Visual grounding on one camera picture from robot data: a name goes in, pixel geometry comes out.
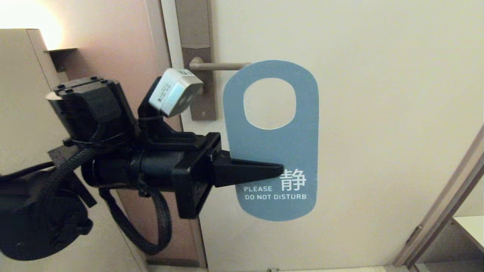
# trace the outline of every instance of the pink wall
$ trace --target pink wall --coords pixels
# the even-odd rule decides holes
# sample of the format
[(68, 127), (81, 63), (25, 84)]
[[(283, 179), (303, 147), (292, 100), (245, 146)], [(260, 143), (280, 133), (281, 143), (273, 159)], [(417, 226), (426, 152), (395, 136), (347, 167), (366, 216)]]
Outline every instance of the pink wall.
[[(61, 48), (77, 47), (66, 59), (70, 79), (98, 75), (118, 79), (134, 112), (154, 79), (169, 67), (164, 48), (162, 65), (156, 62), (144, 0), (44, 0), (63, 28)], [(180, 119), (170, 125), (181, 129)], [(140, 199), (135, 191), (120, 190), (128, 216), (152, 242), (157, 226), (151, 199)], [(172, 194), (165, 194), (173, 220), (173, 237), (168, 248), (149, 259), (197, 261), (190, 221), (178, 218)]]

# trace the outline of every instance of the door handle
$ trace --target door handle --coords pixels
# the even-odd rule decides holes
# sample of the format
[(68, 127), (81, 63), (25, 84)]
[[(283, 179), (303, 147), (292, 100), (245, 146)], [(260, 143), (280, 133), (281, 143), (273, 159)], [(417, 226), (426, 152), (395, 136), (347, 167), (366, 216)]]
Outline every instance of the door handle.
[(204, 62), (200, 57), (194, 57), (188, 67), (192, 71), (234, 71), (240, 70), (247, 65), (250, 65), (250, 62), (242, 62), (242, 63), (211, 63), (211, 62)]

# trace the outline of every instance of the wall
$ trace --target wall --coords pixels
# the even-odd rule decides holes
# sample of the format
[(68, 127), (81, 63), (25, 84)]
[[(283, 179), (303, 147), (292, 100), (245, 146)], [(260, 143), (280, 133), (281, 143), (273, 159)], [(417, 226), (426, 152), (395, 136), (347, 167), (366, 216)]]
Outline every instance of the wall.
[[(40, 28), (49, 50), (77, 47), (78, 51), (66, 59), (70, 79), (90, 75), (118, 79), (134, 111), (154, 79), (170, 65), (166, 44), (160, 47), (157, 41), (158, 52), (155, 51), (144, 0), (2, 3), (0, 28), (12, 27)], [(168, 122), (181, 130), (179, 118)], [(133, 191), (120, 191), (119, 195), (134, 225), (156, 241), (151, 199), (139, 199)], [(168, 248), (151, 259), (196, 260), (193, 222), (179, 219), (173, 197), (167, 198), (174, 235)]]
[[(29, 30), (29, 35), (26, 30), (0, 30), (0, 63), (8, 63), (0, 65), (0, 126), (8, 128), (0, 134), (1, 174), (48, 161), (47, 151), (67, 137), (45, 101), (49, 92), (45, 74), (55, 69), (52, 63), (50, 68), (39, 64), (39, 54), (45, 48), (41, 39), (34, 39), (40, 34), (35, 34), (35, 30)], [(64, 250), (40, 260), (19, 262), (0, 254), (0, 271), (146, 271), (143, 260), (135, 259), (96, 190), (88, 189), (98, 202), (89, 209), (94, 223), (89, 235), (80, 236)]]

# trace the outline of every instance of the braided cable sleeve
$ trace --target braided cable sleeve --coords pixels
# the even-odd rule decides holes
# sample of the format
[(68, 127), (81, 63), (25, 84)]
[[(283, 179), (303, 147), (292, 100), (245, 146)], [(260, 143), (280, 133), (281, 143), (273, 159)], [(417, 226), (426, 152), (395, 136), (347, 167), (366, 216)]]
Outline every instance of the braided cable sleeve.
[(83, 149), (58, 166), (50, 175), (49, 183), (45, 184), (40, 191), (37, 204), (37, 209), (40, 210), (38, 211), (41, 212), (42, 209), (46, 207), (50, 199), (55, 196), (57, 190), (62, 184), (62, 181), (69, 173), (74, 171), (83, 163), (94, 159), (96, 154), (97, 151), (94, 149)]
[(148, 187), (146, 188), (146, 191), (151, 195), (156, 210), (156, 219), (158, 222), (158, 244), (152, 244), (141, 236), (141, 234), (135, 229), (133, 224), (131, 224), (129, 219), (116, 204), (116, 200), (111, 195), (109, 189), (99, 189), (99, 195), (101, 195), (101, 197), (106, 201), (114, 220), (120, 226), (121, 230), (126, 234), (126, 236), (133, 242), (133, 244), (135, 244), (144, 253), (154, 255), (162, 251), (170, 243), (172, 231), (171, 217), (168, 204), (166, 203), (163, 195), (155, 188)]

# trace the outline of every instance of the blue door hanger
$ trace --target blue door hanger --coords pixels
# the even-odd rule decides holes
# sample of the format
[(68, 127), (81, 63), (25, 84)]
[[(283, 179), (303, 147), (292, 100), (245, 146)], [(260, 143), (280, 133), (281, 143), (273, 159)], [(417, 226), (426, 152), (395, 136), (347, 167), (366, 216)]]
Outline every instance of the blue door hanger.
[[(296, 93), (296, 114), (287, 125), (260, 129), (247, 120), (243, 97), (260, 79), (279, 78)], [(236, 185), (237, 198), (247, 213), (270, 221), (287, 221), (308, 214), (318, 192), (319, 95), (314, 76), (303, 67), (266, 60), (238, 71), (224, 89), (224, 113), (230, 156), (283, 164), (278, 178)]]

